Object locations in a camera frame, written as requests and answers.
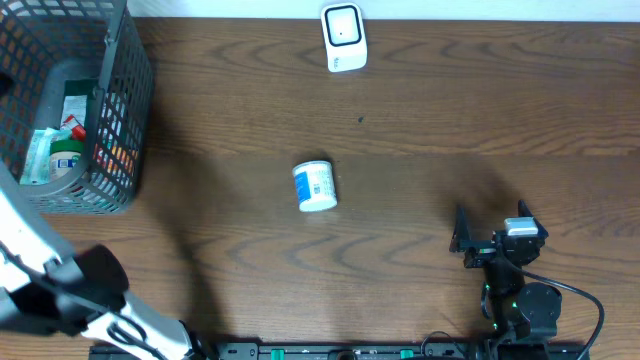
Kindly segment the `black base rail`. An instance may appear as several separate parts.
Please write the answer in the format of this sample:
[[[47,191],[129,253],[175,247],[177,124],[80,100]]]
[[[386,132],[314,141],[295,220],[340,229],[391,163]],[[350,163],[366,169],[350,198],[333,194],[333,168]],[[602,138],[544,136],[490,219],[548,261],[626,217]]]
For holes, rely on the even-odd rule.
[[[213,346],[223,360],[399,360],[399,359],[577,359],[584,346],[576,344],[514,345],[503,344],[494,356],[481,345],[444,342],[437,339],[426,345],[396,344],[256,344],[249,342],[218,343]],[[89,360],[137,359],[115,346],[99,345],[90,348]]]

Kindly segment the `pale green wipes packet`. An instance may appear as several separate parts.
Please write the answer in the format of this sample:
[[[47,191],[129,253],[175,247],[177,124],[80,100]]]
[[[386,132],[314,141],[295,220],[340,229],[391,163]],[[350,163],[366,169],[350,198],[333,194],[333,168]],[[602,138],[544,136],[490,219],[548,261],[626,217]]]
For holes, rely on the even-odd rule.
[[[70,140],[70,130],[35,130],[25,159],[21,185],[43,185],[50,181],[50,150],[53,142]]]

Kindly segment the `green lid jar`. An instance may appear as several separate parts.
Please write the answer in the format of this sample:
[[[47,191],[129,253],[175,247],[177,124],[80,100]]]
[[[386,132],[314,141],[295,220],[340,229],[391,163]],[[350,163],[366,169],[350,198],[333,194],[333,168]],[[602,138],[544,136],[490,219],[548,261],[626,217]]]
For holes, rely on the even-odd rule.
[[[49,180],[66,175],[79,161],[84,143],[78,140],[58,140],[51,144],[49,156]]]

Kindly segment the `white jar blue label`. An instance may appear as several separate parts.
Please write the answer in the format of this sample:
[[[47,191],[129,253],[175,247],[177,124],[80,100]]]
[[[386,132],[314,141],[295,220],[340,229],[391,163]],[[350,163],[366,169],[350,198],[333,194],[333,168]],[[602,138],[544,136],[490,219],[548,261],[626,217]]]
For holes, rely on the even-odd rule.
[[[321,212],[337,206],[330,162],[315,160],[301,163],[293,168],[292,175],[301,212]]]

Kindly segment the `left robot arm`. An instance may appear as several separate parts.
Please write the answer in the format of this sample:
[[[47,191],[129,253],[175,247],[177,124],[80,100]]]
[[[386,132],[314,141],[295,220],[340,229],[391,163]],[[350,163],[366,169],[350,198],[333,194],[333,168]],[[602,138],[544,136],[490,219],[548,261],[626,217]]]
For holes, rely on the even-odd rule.
[[[1,171],[1,327],[108,342],[139,359],[215,359],[218,354],[177,319],[129,289],[103,245],[81,253],[21,196]]]

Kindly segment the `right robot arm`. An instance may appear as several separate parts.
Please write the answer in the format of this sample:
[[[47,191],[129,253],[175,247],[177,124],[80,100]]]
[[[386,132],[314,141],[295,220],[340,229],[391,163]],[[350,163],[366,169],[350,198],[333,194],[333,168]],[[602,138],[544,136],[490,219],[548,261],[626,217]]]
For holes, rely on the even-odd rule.
[[[485,281],[481,309],[494,332],[468,346],[469,359],[549,359],[548,341],[557,335],[561,292],[542,282],[526,282],[523,267],[540,256],[548,237],[524,201],[518,215],[489,240],[475,240],[462,207],[456,208],[449,251],[463,253],[466,268],[481,268]]]

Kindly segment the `white barcode scanner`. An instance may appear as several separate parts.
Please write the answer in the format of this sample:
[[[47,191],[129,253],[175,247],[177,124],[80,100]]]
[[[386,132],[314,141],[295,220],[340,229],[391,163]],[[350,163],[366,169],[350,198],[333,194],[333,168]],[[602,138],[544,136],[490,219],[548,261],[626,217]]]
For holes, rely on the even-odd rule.
[[[363,68],[368,47],[360,7],[352,2],[327,5],[320,19],[328,70],[339,73]]]

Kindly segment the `grey plastic mesh basket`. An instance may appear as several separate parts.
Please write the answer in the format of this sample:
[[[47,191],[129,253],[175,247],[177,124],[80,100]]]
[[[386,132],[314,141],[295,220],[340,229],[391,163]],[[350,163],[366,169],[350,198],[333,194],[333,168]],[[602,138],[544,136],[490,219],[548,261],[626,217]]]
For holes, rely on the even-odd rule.
[[[126,2],[2,2],[1,162],[38,211],[112,214],[133,201],[153,89]],[[86,132],[78,164],[27,184],[35,132],[60,127],[74,96]]]

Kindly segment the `red white small packet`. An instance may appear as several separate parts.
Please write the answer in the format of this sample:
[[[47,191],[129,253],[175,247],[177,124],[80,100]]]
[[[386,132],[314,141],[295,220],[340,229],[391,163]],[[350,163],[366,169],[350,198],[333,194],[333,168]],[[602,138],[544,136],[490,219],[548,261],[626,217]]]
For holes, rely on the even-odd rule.
[[[86,130],[84,125],[74,116],[67,116],[60,125],[61,130],[70,130],[71,138],[76,141],[84,142],[86,139]]]

